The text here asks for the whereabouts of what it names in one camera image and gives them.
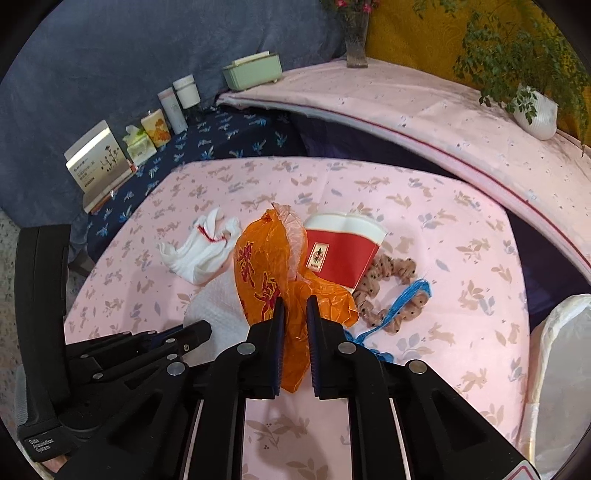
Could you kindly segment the potted green plant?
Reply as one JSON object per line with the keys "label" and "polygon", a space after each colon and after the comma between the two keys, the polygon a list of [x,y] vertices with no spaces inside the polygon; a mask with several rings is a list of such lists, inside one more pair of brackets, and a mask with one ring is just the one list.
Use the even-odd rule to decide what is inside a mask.
{"label": "potted green plant", "polygon": [[531,125],[542,116],[539,93],[558,105],[558,116],[574,122],[581,146],[590,128],[590,70],[565,35],[532,1],[415,1],[424,18],[440,9],[467,15],[454,74],[480,91],[479,102],[521,113]]}

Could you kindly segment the brown dotted scrunchie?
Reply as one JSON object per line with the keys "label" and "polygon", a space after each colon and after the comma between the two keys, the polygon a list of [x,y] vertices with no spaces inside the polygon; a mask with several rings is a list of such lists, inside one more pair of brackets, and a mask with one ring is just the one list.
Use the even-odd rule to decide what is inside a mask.
{"label": "brown dotted scrunchie", "polygon": [[[369,328],[381,325],[396,300],[417,279],[417,264],[412,258],[378,254],[353,291],[360,318]],[[408,297],[384,328],[388,334],[398,334],[405,323],[420,316],[431,299],[429,285],[417,287],[416,292],[408,294]]]}

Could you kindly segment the white lined trash bin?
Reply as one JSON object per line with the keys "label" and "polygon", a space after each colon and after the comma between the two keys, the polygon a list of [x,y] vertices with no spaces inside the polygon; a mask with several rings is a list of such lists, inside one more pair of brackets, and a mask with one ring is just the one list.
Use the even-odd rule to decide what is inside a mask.
{"label": "white lined trash bin", "polygon": [[556,306],[530,337],[518,449],[543,479],[574,465],[590,429],[590,296]]}

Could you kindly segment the white sock with red thread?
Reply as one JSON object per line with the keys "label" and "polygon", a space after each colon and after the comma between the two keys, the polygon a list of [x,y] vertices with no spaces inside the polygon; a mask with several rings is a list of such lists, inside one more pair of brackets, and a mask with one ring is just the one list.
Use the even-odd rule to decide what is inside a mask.
{"label": "white sock with red thread", "polygon": [[192,285],[202,286],[221,270],[240,235],[239,219],[225,218],[221,208],[214,208],[193,222],[183,245],[159,242],[156,248],[169,271]]}

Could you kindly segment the orange floral paper cup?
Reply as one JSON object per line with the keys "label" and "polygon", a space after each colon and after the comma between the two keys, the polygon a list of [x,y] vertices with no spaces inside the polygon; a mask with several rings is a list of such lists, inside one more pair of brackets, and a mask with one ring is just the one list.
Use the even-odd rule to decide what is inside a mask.
{"label": "orange floral paper cup", "polygon": [[160,148],[171,140],[171,134],[161,109],[148,111],[140,119],[140,123],[155,148]]}

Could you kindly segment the pink white-dotted tablecloth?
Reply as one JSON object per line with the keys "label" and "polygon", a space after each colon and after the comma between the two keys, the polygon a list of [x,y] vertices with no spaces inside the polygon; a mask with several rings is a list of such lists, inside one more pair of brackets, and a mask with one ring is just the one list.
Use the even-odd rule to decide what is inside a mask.
{"label": "pink white-dotted tablecloth", "polygon": [[218,103],[286,110],[398,144],[487,194],[590,274],[590,151],[568,134],[538,140],[467,86],[412,68],[335,60]]}

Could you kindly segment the glass vase with flowers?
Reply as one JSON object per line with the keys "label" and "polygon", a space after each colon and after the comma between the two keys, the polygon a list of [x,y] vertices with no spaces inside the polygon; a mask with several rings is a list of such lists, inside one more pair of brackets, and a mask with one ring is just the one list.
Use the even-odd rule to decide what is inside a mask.
{"label": "glass vase with flowers", "polygon": [[346,66],[363,69],[369,66],[366,56],[370,14],[380,5],[376,0],[325,0],[322,6],[338,13],[346,44]]}

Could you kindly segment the orange printed plastic bag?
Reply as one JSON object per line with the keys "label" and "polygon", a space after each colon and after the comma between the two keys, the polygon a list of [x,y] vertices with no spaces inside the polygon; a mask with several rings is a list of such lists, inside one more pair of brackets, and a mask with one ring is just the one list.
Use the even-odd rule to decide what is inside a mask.
{"label": "orange printed plastic bag", "polygon": [[320,313],[344,327],[359,319],[352,294],[318,277],[305,265],[308,233],[290,206],[273,204],[243,230],[235,244],[235,286],[250,325],[270,320],[278,299],[287,309],[280,386],[297,391],[311,365],[307,302],[315,295]]}

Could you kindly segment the mustard yellow fabric backdrop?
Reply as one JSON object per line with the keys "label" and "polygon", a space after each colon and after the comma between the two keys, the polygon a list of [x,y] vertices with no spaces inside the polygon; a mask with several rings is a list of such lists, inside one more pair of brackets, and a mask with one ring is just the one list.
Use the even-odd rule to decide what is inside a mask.
{"label": "mustard yellow fabric backdrop", "polygon": [[[466,31],[467,15],[461,13],[453,18],[440,9],[430,9],[424,18],[420,18],[413,10],[414,2],[380,3],[370,16],[367,42],[370,57],[421,70],[478,90],[470,80],[459,79],[454,74],[454,63]],[[573,136],[574,122],[559,116],[558,120],[560,126]]]}

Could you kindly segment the white product box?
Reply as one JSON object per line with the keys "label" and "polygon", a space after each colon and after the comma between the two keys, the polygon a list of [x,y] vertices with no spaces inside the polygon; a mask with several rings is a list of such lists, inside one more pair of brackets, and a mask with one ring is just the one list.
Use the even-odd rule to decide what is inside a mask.
{"label": "white product box", "polygon": [[85,213],[94,210],[134,173],[105,120],[70,146],[64,158],[68,172],[83,191]]}

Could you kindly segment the pink leaf-print tablecloth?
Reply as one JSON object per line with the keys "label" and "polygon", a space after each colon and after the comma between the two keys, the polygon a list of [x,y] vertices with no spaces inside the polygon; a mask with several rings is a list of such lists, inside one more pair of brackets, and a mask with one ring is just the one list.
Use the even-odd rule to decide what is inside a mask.
{"label": "pink leaf-print tablecloth", "polygon": [[182,243],[213,208],[242,224],[273,204],[301,219],[363,215],[386,229],[384,251],[415,260],[432,290],[418,318],[397,334],[370,336],[370,347],[401,364],[425,361],[506,439],[517,439],[529,356],[525,284],[506,213],[487,196],[432,174],[335,159],[205,161],[169,174],[148,168],[140,179],[138,209],[106,213],[118,232],[71,307],[68,342],[178,324],[197,288],[163,266],[156,246]]}

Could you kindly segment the white cylindrical jar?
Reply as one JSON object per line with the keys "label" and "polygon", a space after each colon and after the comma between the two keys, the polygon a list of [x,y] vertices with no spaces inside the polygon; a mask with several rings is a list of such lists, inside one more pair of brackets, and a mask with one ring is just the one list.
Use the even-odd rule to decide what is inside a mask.
{"label": "white cylindrical jar", "polygon": [[192,75],[184,76],[172,83],[177,99],[184,110],[200,104],[200,94]]}

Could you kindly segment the navy floral cloth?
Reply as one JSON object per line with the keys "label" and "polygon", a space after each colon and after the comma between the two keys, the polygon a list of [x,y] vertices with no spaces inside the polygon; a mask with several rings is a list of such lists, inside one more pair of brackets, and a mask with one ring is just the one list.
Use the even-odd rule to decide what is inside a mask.
{"label": "navy floral cloth", "polygon": [[187,163],[256,156],[307,154],[297,124],[278,110],[209,109],[137,168],[97,212],[89,216],[87,253],[96,261],[143,200],[175,168]]}

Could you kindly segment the tall white tube bottle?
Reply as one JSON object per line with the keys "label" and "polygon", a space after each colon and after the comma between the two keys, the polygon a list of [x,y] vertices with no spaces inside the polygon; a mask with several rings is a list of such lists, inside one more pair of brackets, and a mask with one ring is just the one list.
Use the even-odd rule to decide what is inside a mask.
{"label": "tall white tube bottle", "polygon": [[173,88],[162,90],[157,96],[174,134],[179,135],[186,131],[188,126]]}

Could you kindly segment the white crumpled tissue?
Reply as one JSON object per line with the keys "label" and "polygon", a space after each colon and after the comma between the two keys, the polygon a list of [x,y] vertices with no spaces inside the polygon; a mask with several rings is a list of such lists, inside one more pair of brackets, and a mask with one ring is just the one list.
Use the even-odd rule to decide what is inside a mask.
{"label": "white crumpled tissue", "polygon": [[225,349],[246,340],[249,323],[238,298],[232,267],[209,281],[191,300],[183,326],[190,327],[200,320],[211,325],[211,337],[183,355],[183,361],[189,367],[211,362]]}

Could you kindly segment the blue fabric backdrop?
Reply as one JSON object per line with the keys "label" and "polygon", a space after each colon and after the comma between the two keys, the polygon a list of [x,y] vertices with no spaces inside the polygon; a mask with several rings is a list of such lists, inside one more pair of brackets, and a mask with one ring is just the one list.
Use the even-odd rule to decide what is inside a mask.
{"label": "blue fabric backdrop", "polygon": [[343,49],[337,16],[317,1],[65,1],[1,83],[2,210],[22,227],[75,222],[65,151],[100,121],[121,135],[179,78],[211,103],[235,59],[270,51],[293,69]]}

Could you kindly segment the small green tissue pack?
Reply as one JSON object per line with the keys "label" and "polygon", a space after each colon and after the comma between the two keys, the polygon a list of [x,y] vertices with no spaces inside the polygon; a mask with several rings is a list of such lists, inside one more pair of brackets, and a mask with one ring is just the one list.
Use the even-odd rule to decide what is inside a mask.
{"label": "small green tissue pack", "polygon": [[156,154],[156,148],[143,129],[128,125],[125,130],[126,135],[123,137],[123,141],[126,144],[127,154],[133,164],[139,167]]}

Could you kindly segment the flattened red white paper cup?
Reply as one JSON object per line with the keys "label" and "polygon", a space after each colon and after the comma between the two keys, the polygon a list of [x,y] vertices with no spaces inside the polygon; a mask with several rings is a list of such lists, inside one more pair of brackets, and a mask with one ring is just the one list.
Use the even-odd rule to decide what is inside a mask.
{"label": "flattened red white paper cup", "polygon": [[356,214],[318,213],[304,222],[305,265],[318,277],[353,292],[386,239],[388,230]]}

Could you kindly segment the mint green tissue box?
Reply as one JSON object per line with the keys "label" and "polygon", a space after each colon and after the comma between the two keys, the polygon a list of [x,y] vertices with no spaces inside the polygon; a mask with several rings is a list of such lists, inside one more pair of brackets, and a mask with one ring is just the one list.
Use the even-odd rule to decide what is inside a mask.
{"label": "mint green tissue box", "polygon": [[232,61],[222,69],[226,85],[232,91],[243,91],[283,77],[277,53],[264,51]]}

